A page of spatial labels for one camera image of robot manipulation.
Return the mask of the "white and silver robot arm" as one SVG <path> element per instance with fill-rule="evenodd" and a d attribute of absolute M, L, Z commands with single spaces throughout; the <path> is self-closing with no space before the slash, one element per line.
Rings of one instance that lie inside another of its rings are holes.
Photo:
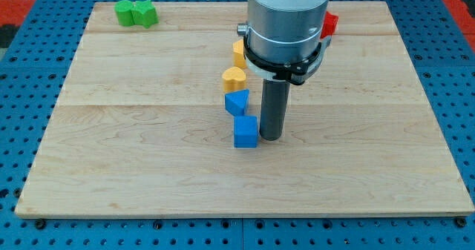
<path fill-rule="evenodd" d="M 237 34 L 260 59 L 300 62 L 318 46 L 328 1 L 248 0 L 247 21 Z"/>

